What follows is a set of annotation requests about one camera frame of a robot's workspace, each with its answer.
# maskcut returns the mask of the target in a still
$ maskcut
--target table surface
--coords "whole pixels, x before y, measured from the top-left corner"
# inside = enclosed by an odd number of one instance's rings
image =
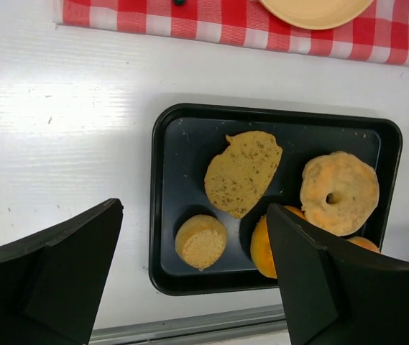
[[[404,148],[383,252],[409,260],[409,68],[56,27],[48,1],[0,0],[0,245],[120,198],[96,328],[280,302],[277,290],[173,298],[150,283],[152,125],[181,101],[398,123]]]

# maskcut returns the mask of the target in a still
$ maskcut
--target black tray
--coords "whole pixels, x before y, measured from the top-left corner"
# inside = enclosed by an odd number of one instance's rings
[[[211,205],[204,176],[212,158],[228,146],[226,134],[253,130],[275,135],[283,153],[265,195],[239,220]],[[255,224],[270,203],[300,207],[305,164],[335,151],[350,152],[377,171],[380,202],[353,236],[381,247],[402,143],[399,128],[386,119],[198,104],[170,107],[153,128],[149,266],[153,285],[168,295],[277,287],[277,281],[263,277],[250,259]],[[221,258],[200,272],[176,254],[175,235],[184,221],[202,213],[226,226],[228,244]]]

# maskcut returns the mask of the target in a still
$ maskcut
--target checkered cloth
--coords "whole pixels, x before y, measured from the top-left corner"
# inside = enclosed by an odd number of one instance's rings
[[[55,0],[63,24],[409,65],[409,0],[375,0],[336,29],[298,29],[254,0]]]

